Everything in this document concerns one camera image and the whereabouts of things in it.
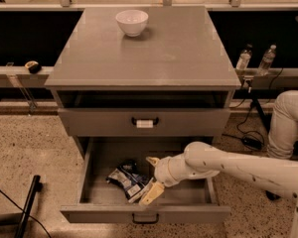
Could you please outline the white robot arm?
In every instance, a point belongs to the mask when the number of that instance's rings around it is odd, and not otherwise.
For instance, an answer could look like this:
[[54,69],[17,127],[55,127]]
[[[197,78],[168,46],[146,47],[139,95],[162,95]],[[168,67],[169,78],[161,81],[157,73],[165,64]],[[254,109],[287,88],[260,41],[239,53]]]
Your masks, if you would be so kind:
[[225,173],[281,197],[294,199],[296,207],[290,238],[298,238],[298,161],[237,154],[203,142],[192,142],[180,155],[163,159],[148,157],[154,178],[142,195],[142,205],[151,204],[167,187],[182,180],[205,179]]

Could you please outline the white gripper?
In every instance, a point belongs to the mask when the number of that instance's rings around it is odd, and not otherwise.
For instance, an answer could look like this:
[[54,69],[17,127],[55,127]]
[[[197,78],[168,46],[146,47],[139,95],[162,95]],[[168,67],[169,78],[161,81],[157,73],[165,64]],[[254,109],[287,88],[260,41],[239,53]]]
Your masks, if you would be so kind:
[[146,161],[155,167],[154,176],[157,181],[152,181],[149,188],[142,195],[139,204],[147,206],[157,199],[166,187],[174,186],[192,174],[192,169],[185,162],[184,155],[159,159],[147,157]]

